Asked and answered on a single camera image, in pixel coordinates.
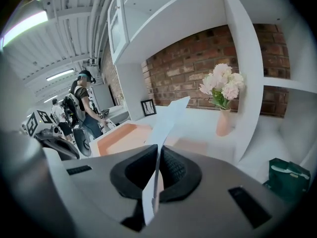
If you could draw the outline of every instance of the fluorescent light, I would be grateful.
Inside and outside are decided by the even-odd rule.
[[[48,102],[48,101],[50,101],[50,100],[52,100],[52,99],[56,98],[57,96],[58,96],[58,95],[55,95],[55,96],[53,96],[53,97],[49,98],[48,100],[44,101],[44,103],[46,103],[46,102]]]
[[[15,37],[23,33],[24,31],[30,29],[33,26],[41,24],[48,20],[48,16],[46,11],[41,11],[36,13],[17,25],[13,26],[4,36],[3,47],[7,45],[10,41],[12,41]]]
[[[69,70],[63,71],[63,72],[61,72],[61,73],[59,73],[59,74],[56,74],[56,75],[54,75],[54,76],[52,76],[52,77],[48,77],[46,80],[47,80],[47,81],[50,81],[50,80],[52,80],[52,79],[55,79],[55,78],[57,78],[57,77],[61,77],[61,76],[63,76],[63,75],[66,75],[66,74],[69,74],[69,73],[72,73],[72,72],[74,72],[74,69],[69,69]]]

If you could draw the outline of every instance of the pink vase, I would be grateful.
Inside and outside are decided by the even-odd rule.
[[[216,134],[217,136],[224,137],[228,135],[231,131],[231,122],[230,122],[230,111],[220,109],[220,116],[217,123]]]

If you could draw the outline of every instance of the green bag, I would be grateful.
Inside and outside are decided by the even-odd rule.
[[[299,200],[307,191],[311,174],[293,163],[275,158],[269,161],[268,180],[264,186],[287,201]]]

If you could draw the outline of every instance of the picture frame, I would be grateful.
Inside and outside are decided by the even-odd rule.
[[[157,111],[155,109],[153,99],[141,101],[141,105],[142,105],[144,116],[148,117],[151,115],[156,115]]]

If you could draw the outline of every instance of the paper sheet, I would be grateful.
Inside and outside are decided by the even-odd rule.
[[[158,195],[162,190],[164,190],[163,179],[159,172],[160,151],[175,123],[185,113],[189,100],[190,97],[185,97],[177,101],[172,101],[162,113],[158,114],[157,122],[152,130],[152,133],[145,142],[146,145],[158,145],[155,172],[142,192],[142,207],[146,225],[151,222],[157,212],[159,208]]]

